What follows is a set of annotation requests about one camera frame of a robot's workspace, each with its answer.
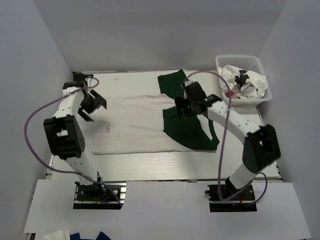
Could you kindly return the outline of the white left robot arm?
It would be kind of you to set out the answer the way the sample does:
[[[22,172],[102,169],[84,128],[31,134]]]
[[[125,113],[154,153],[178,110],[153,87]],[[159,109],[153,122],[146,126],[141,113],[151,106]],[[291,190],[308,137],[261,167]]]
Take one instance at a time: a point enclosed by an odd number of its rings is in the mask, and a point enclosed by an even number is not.
[[[106,187],[85,154],[86,140],[77,117],[93,122],[90,114],[99,108],[107,109],[107,100],[94,90],[99,80],[93,74],[73,72],[72,76],[72,81],[62,87],[56,112],[44,120],[43,127],[51,153],[68,163],[78,176],[79,184],[89,186],[90,196],[99,200],[105,196]]]

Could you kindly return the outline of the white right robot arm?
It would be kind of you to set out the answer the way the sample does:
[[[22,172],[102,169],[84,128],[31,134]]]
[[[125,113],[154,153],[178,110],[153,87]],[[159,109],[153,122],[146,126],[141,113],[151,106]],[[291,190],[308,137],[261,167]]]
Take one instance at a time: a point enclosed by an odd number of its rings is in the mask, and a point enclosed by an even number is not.
[[[197,81],[185,80],[181,86],[184,96],[174,98],[179,117],[203,115],[223,126],[243,144],[242,163],[225,181],[226,195],[236,200],[259,172],[280,158],[276,130],[270,124],[262,126],[249,121],[229,109],[215,94],[207,96]]]

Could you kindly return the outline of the white green Charlie Brown shirt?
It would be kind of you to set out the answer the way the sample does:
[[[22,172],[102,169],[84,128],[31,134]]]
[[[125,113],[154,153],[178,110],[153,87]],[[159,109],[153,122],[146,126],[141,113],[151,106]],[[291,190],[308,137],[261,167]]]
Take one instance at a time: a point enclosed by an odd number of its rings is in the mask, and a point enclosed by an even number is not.
[[[92,154],[216,151],[220,142],[213,121],[202,115],[177,116],[174,98],[183,95],[185,78],[180,69],[103,80],[97,90],[107,107],[93,114],[88,133]]]

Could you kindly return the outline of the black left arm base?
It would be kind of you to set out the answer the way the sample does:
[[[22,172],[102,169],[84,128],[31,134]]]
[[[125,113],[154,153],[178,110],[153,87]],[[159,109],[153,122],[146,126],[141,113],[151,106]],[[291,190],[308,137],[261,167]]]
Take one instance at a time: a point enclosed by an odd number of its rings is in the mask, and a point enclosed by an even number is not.
[[[118,203],[114,195],[117,196],[121,204],[126,197],[126,184],[116,183],[109,185],[110,189],[105,186],[96,184],[80,185],[75,182],[76,189],[73,201],[75,210],[120,210],[122,206]]]

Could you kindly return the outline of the pink t shirt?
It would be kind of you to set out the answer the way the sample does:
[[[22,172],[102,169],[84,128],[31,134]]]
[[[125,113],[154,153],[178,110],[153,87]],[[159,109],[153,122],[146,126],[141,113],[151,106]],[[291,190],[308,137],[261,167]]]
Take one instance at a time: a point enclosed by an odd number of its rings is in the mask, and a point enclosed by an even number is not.
[[[225,96],[227,98],[231,98],[231,99],[239,99],[239,96],[237,94],[233,93],[233,92],[226,92]]]

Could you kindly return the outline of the white t shirt black print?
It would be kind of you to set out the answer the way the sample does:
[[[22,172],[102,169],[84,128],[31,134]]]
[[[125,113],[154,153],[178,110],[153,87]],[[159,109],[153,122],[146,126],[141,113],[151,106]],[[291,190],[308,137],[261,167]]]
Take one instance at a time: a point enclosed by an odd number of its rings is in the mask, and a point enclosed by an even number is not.
[[[252,70],[226,65],[219,67],[218,74],[223,77],[227,84],[221,82],[221,89],[226,92],[233,92],[239,99],[262,99],[268,89],[266,76]]]

